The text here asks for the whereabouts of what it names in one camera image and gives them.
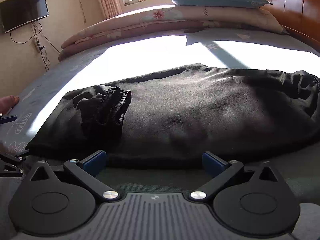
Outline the person's left hand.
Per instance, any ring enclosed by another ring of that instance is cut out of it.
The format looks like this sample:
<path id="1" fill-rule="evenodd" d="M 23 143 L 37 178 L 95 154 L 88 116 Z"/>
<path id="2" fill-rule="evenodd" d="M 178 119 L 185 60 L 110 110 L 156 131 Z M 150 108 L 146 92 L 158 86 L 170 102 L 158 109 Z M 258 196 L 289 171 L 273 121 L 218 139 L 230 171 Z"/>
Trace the person's left hand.
<path id="1" fill-rule="evenodd" d="M 0 113 L 5 115 L 7 112 L 15 107 L 20 101 L 20 98 L 18 96 L 14 95 L 9 95 L 9 96 L 4 96 L 0 98 Z"/>

